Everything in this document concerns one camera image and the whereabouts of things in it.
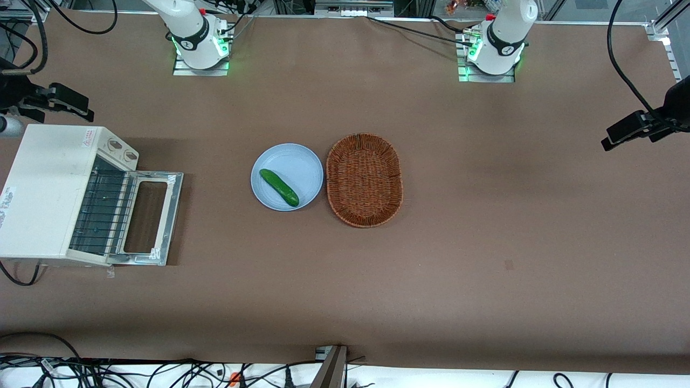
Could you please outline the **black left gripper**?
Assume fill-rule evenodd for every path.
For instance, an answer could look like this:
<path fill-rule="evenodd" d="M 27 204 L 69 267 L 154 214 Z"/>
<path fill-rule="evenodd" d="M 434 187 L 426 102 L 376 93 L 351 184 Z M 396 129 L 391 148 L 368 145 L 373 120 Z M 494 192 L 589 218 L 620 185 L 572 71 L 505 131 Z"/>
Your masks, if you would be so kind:
<path fill-rule="evenodd" d="M 651 116 L 647 127 L 645 112 L 637 110 L 606 129 L 606 138 L 601 140 L 604 151 L 635 139 L 647 137 L 658 142 L 674 133 L 689 133 L 689 76 L 666 91 L 664 103 L 648 111 Z"/>

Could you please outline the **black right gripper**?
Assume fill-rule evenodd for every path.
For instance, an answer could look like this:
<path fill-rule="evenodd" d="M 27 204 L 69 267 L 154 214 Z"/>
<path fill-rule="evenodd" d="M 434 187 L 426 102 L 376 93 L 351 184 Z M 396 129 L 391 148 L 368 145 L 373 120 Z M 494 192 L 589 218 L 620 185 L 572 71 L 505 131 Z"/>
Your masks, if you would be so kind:
<path fill-rule="evenodd" d="M 95 113 L 89 109 L 89 98 L 62 84 L 42 87 L 27 76 L 1 75 L 1 113 L 45 122 L 45 108 L 74 114 L 89 123 Z"/>

